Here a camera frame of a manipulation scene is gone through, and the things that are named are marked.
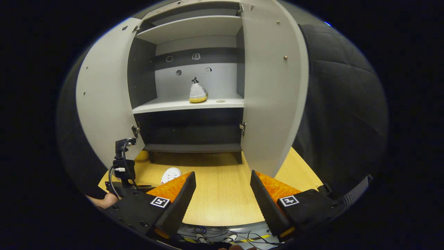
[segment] shoe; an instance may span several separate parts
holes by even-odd
[[[204,234],[196,234],[196,239],[199,243],[211,244],[211,241],[209,241]]]
[[[231,242],[235,241],[237,238],[238,238],[237,234],[232,234],[232,235],[229,235],[228,237],[226,237],[225,239],[223,239],[222,242],[231,243]]]
[[[163,174],[162,181],[160,182],[160,185],[165,184],[165,183],[171,181],[172,179],[175,179],[181,175],[182,175],[182,173],[180,172],[180,170],[178,168],[169,168]]]
[[[192,80],[194,82],[191,85],[190,89],[190,102],[203,102],[206,100],[208,93],[202,86],[199,84],[196,78]]]

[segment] wooden table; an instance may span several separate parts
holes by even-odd
[[[251,170],[242,153],[238,164],[231,153],[157,153],[156,163],[136,161],[136,183],[159,186],[163,173],[177,167],[182,174],[194,171],[196,190],[183,223],[202,226],[235,226],[264,221],[250,187]],[[322,182],[290,149],[275,179],[298,190],[317,189]],[[106,173],[99,187],[106,191]]]

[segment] white cabinet door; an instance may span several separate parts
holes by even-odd
[[[241,0],[240,5],[246,123],[241,146],[251,169],[274,177],[296,137],[304,111],[307,49],[296,21],[275,0]]]
[[[128,94],[127,65],[136,33],[132,31],[141,22],[129,18],[99,38],[86,55],[77,78],[75,99],[80,123],[107,168],[114,160],[115,141],[134,137],[131,126],[136,122]],[[137,145],[128,147],[127,159],[133,160],[144,146],[139,136]]]

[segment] white shelf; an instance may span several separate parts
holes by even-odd
[[[241,27],[240,16],[198,16],[156,26],[136,37],[162,44],[196,36],[236,36]]]
[[[191,103],[188,99],[172,100],[168,98],[156,98],[139,107],[133,109],[133,114],[182,110],[182,109],[214,109],[214,108],[243,108],[244,99],[237,93],[225,98],[215,98],[208,96],[207,100],[200,103]]]

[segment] cabinet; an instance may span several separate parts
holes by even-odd
[[[250,168],[275,176],[308,84],[296,22],[275,0],[169,6],[115,26],[83,61],[76,101],[92,148],[110,167],[114,142],[133,137],[135,125],[140,137],[128,158],[143,149],[242,150]],[[203,103],[188,101],[194,77],[209,93]]]

